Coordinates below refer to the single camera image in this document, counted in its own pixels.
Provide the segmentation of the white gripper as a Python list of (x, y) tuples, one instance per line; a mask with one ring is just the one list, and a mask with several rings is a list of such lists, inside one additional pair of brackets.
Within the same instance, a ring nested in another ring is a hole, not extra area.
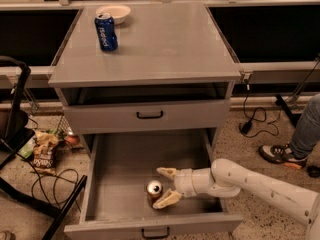
[(176, 190), (168, 189), (153, 205), (154, 209), (163, 209), (179, 202), (183, 197), (208, 194), (215, 184), (210, 168), (182, 169), (158, 167), (157, 172), (174, 180)]

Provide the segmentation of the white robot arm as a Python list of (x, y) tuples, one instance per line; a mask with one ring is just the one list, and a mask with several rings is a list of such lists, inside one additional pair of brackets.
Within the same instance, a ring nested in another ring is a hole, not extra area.
[(172, 180), (154, 204), (163, 209), (182, 198), (207, 194), (231, 198), (246, 190), (307, 227), (306, 240), (320, 240), (320, 194), (275, 178), (248, 170), (228, 159), (216, 159), (203, 169), (158, 167), (157, 172)]

